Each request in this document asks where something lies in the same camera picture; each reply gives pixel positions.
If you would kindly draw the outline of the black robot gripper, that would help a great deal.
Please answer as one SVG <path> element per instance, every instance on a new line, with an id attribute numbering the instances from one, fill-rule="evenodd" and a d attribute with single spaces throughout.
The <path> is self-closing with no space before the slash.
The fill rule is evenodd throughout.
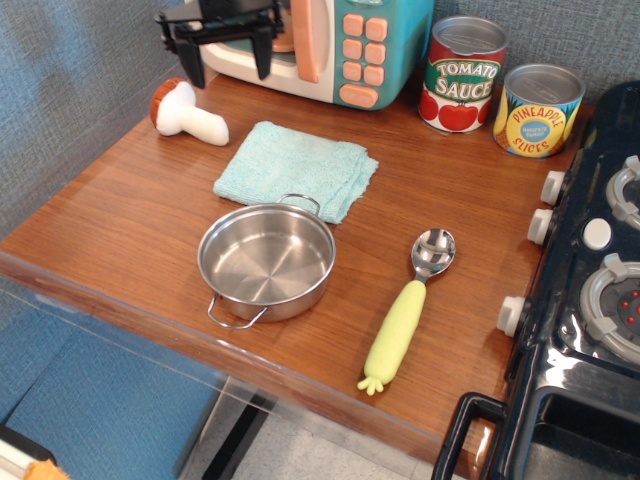
<path id="1" fill-rule="evenodd" d="M 272 40 L 284 32 L 279 1 L 189 1 L 158 12 L 154 20 L 198 89 L 206 85 L 200 45 L 253 38 L 258 78 L 264 80 L 271 71 Z"/>

